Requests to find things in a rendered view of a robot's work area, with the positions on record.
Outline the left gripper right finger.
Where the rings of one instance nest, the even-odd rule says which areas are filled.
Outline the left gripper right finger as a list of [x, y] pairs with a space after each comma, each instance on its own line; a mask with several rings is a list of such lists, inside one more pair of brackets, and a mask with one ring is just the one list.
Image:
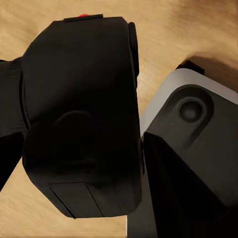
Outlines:
[[158, 238], [238, 238], [238, 218], [158, 135], [144, 133]]

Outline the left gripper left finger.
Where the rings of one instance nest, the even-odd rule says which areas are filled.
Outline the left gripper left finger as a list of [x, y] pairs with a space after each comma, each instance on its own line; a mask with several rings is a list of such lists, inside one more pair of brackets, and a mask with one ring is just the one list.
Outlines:
[[0, 191], [21, 159], [24, 143], [21, 132], [0, 137]]

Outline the digital camera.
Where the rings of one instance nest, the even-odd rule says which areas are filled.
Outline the digital camera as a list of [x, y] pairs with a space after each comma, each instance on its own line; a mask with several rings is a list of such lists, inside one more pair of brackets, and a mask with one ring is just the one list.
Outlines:
[[0, 137], [21, 132], [31, 182], [65, 216], [126, 216], [142, 200], [145, 160], [133, 22], [53, 21], [22, 57], [0, 60]]

